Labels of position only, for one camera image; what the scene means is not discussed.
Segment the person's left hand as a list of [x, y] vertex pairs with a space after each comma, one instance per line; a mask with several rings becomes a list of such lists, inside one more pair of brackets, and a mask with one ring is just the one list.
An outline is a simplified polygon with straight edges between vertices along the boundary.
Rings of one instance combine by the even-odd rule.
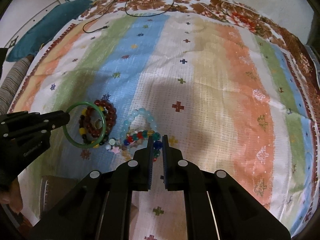
[[19, 214], [22, 211], [23, 200], [18, 178], [12, 182], [8, 192], [1, 192], [1, 204], [8, 204], [11, 210], [16, 214]]

